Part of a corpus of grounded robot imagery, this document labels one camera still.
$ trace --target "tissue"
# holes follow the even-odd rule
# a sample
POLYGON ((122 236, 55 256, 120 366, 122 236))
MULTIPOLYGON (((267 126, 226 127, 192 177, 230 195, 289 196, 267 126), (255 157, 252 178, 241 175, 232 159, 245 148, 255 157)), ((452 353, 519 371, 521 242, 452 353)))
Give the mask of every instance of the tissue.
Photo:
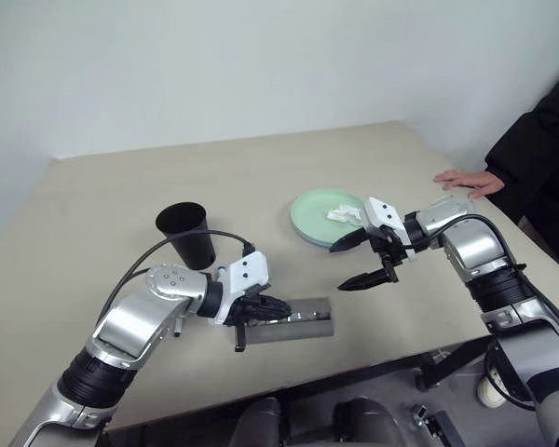
POLYGON ((347 222, 352 225, 361 225, 361 210, 350 205, 340 205, 334 210, 327 212, 330 221, 347 222))

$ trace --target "human hand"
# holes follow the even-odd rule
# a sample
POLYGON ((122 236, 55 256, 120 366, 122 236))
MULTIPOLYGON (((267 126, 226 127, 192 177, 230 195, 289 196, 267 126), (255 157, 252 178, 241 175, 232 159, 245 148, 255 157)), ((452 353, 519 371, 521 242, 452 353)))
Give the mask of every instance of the human hand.
POLYGON ((470 186, 475 188, 469 194, 470 198, 479 198, 488 194, 494 194, 505 186, 505 183, 495 174, 488 171, 466 172, 464 170, 447 170, 443 174, 436 175, 435 182, 445 182, 443 189, 446 191, 454 186, 470 186))

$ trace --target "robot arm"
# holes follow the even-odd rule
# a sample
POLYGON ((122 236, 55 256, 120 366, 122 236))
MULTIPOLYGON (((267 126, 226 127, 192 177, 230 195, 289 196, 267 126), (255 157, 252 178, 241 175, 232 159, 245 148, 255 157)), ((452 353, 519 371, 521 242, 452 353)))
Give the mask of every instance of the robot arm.
POLYGON ((259 295, 268 282, 266 258, 259 251, 220 269, 216 281, 179 265, 151 268, 141 287, 98 323, 10 446, 94 445, 135 374, 178 318, 197 314, 216 324, 238 325, 250 318, 289 316, 288 305, 259 295))
POLYGON ((356 291, 397 282, 395 265, 413 261, 428 247, 443 248, 495 336, 489 355, 506 388, 519 400, 534 402, 544 439, 557 446, 559 310, 528 281, 522 272, 525 265, 516 264, 496 227, 473 213, 471 201, 450 196, 402 221, 389 204, 370 198, 364 205, 364 229, 343 237, 331 251, 347 250, 368 239, 383 268, 351 278, 339 289, 356 291))

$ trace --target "black sleeve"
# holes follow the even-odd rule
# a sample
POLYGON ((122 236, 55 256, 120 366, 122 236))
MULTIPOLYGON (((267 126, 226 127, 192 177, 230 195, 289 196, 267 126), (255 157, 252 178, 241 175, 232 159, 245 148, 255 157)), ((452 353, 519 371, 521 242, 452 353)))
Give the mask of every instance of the black sleeve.
POLYGON ((519 183, 527 194, 559 169, 559 81, 501 137, 486 164, 506 185, 519 183))

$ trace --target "floor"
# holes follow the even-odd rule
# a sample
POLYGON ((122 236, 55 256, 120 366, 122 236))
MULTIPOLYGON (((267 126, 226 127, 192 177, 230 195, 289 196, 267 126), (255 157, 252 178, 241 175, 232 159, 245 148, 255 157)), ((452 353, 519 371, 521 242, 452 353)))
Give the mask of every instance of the floor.
MULTIPOLYGON (((482 368, 481 362, 471 364, 426 393, 416 389, 415 371, 403 370, 290 401, 285 405, 293 437, 289 444, 330 440, 329 425, 335 404, 364 396, 381 402, 391 411, 409 447, 442 445, 414 425, 412 407, 420 403, 431 412, 446 411, 467 447, 544 446, 533 413, 508 402, 495 410, 478 402, 476 385, 482 368)), ((226 447, 236 422, 235 418, 220 418, 200 427, 180 428, 172 418, 141 431, 118 433, 111 442, 115 447, 226 447)))

